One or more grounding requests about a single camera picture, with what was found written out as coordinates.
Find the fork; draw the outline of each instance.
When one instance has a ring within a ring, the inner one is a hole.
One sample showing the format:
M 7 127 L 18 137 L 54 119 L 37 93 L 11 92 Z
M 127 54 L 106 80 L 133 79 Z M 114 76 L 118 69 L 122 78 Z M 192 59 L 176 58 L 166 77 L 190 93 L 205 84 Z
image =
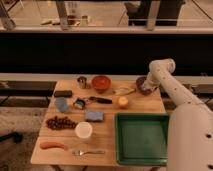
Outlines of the fork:
M 105 154 L 105 151 L 103 150 L 90 150 L 90 151 L 73 150 L 72 154 L 75 156 L 82 156 L 84 154 Z

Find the paper cup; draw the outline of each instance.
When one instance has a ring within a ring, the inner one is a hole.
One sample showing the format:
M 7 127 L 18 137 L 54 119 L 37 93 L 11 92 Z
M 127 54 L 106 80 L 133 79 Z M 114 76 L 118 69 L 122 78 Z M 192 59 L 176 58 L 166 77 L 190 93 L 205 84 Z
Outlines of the paper cup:
M 68 109 L 67 99 L 64 97 L 57 97 L 55 100 L 55 106 L 60 112 L 66 112 Z
M 80 122 L 75 127 L 75 134 L 82 140 L 90 140 L 92 136 L 92 125 L 89 122 Z

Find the white cup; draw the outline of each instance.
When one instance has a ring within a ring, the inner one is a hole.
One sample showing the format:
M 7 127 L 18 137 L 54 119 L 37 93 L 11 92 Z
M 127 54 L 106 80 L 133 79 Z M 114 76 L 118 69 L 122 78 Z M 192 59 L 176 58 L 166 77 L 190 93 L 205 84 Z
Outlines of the white cup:
M 82 140 L 90 140 L 92 136 L 92 125 L 89 122 L 78 123 L 75 127 L 75 134 Z

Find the grapes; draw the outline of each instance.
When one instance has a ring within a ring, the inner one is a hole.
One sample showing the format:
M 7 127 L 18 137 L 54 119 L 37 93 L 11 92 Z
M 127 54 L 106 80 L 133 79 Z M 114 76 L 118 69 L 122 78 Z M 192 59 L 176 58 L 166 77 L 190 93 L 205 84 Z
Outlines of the grapes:
M 75 129 L 77 123 L 68 117 L 59 118 L 54 116 L 46 121 L 47 127 L 53 130 Z

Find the carrot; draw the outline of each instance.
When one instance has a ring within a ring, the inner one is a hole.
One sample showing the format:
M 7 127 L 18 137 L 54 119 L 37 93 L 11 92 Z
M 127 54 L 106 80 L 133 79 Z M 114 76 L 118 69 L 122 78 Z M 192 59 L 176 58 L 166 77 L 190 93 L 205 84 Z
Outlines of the carrot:
M 64 144 L 58 142 L 43 142 L 40 143 L 41 149 L 48 149 L 48 148 L 62 148 L 64 150 L 68 150 L 68 147 Z

